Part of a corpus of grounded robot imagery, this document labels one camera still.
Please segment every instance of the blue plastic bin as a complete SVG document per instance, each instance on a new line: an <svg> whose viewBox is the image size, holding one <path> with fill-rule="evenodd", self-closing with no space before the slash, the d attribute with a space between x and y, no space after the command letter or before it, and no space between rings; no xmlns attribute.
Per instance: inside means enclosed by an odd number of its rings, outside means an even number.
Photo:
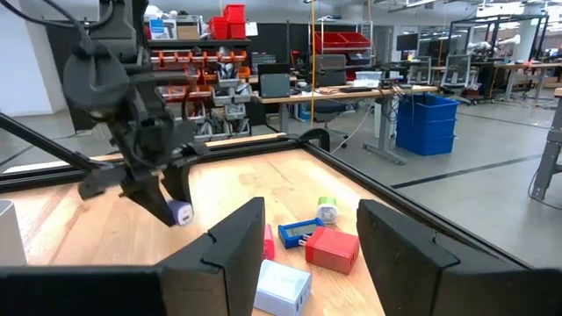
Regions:
<svg viewBox="0 0 562 316"><path fill-rule="evenodd" d="M398 107L398 115L404 118L415 118L419 121L436 121L454 119L457 114L458 101L449 100L432 94L414 95L412 98L404 97Z"/></svg>
<svg viewBox="0 0 562 316"><path fill-rule="evenodd" d="M454 139L455 135L433 140L418 140L411 137L400 137L400 133L398 133L396 146L420 155L449 154L453 150Z"/></svg>
<svg viewBox="0 0 562 316"><path fill-rule="evenodd" d="M423 122L416 118L398 116L396 131L398 135L408 135L418 140L433 140L451 136L455 131L455 118Z"/></svg>

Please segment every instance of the green object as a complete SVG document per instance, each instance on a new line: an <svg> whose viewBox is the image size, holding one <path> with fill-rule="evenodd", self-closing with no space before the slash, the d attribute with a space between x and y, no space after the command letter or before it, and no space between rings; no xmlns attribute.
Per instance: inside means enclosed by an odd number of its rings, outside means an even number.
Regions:
<svg viewBox="0 0 562 316"><path fill-rule="evenodd" d="M318 205L333 205L333 206L336 206L335 197L320 197L318 199Z"/></svg>

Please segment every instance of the concrete floor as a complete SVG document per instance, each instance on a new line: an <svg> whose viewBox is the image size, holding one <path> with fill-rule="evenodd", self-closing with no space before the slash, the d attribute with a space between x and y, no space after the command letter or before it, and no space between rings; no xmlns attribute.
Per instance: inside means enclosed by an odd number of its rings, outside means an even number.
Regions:
<svg viewBox="0 0 562 316"><path fill-rule="evenodd" d="M562 267L562 252L555 248L562 242L562 211L527 197L556 106L554 101L541 102L541 107L521 100L471 107L461 105L453 152L419 156L395 148L407 158L404 166L363 151L364 141L376 141L374 117L368 114L362 127L348 141L348 147L340 148L335 155L532 265ZM329 125L351 133L364 115L365 111L344 113ZM90 156L113 150L106 140L99 140L91 133L76 135L64 111L53 116L18 120ZM292 133L308 128L309 123L291 120ZM253 132L272 133L265 126L254 127ZM0 131L0 138L3 140L0 172L11 166L55 160L5 131ZM333 140L332 147L338 144L338 140ZM562 177L553 178L545 201L562 207L562 196L556 194L558 190L562 190Z"/></svg>

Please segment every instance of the red box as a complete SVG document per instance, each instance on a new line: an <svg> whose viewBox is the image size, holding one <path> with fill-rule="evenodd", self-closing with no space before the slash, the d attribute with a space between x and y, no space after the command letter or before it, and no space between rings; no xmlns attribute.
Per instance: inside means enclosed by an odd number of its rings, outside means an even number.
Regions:
<svg viewBox="0 0 562 316"><path fill-rule="evenodd" d="M273 260L275 259L275 243L273 242L273 232L271 231L271 225L265 224L263 229L263 259Z"/></svg>
<svg viewBox="0 0 562 316"><path fill-rule="evenodd" d="M318 227L306 241L306 261L349 274L359 256L359 238L349 233Z"/></svg>
<svg viewBox="0 0 562 316"><path fill-rule="evenodd" d="M246 5L244 4L227 4L223 15L228 23L246 23Z"/></svg>
<svg viewBox="0 0 562 316"><path fill-rule="evenodd" d="M322 54L322 33L314 32L314 44L316 45L316 53ZM324 32L324 48L331 48L325 50L324 54L344 53L345 50L335 48L345 48L348 46L348 41L338 32Z"/></svg>
<svg viewBox="0 0 562 316"><path fill-rule="evenodd" d="M228 40L228 22L223 17L212 17L209 20L209 32L215 40Z"/></svg>
<svg viewBox="0 0 562 316"><path fill-rule="evenodd" d="M359 32L339 32L348 41L347 47L365 47L371 45L371 41Z"/></svg>
<svg viewBox="0 0 562 316"><path fill-rule="evenodd" d="M228 23L228 38L232 40L246 39L246 22Z"/></svg>

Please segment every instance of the blue object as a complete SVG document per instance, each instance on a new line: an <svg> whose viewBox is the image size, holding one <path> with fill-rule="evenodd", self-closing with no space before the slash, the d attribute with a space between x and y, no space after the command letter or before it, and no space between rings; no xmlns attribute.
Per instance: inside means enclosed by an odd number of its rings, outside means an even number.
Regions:
<svg viewBox="0 0 562 316"><path fill-rule="evenodd" d="M396 146L415 154L448 154L452 151L458 101L430 94L406 96L396 122Z"/></svg>
<svg viewBox="0 0 562 316"><path fill-rule="evenodd" d="M324 223L322 223L322 221L319 218L316 218L316 219L301 221L294 224L279 225L279 229L278 229L279 238L281 239L283 246L285 246L285 249L298 247L299 241L303 239L302 238L303 235L314 233L314 230L316 228L306 233L295 234L295 232L297 232L299 229L306 230L306 227L311 225L316 225L317 228L318 226L324 226Z"/></svg>
<svg viewBox="0 0 562 316"><path fill-rule="evenodd" d="M398 135L414 135L419 140L433 140L451 136L455 131L455 118L440 121L421 122L415 118L398 117L396 131Z"/></svg>
<svg viewBox="0 0 562 316"><path fill-rule="evenodd" d="M455 135L433 140L418 140L416 138L400 137L396 139L396 146L402 147L415 154L449 154L453 150Z"/></svg>
<svg viewBox="0 0 562 316"><path fill-rule="evenodd" d="M400 102L398 115L423 122L454 119L457 115L457 106L458 101L432 94L414 95L414 106L412 106L412 98L406 96Z"/></svg>

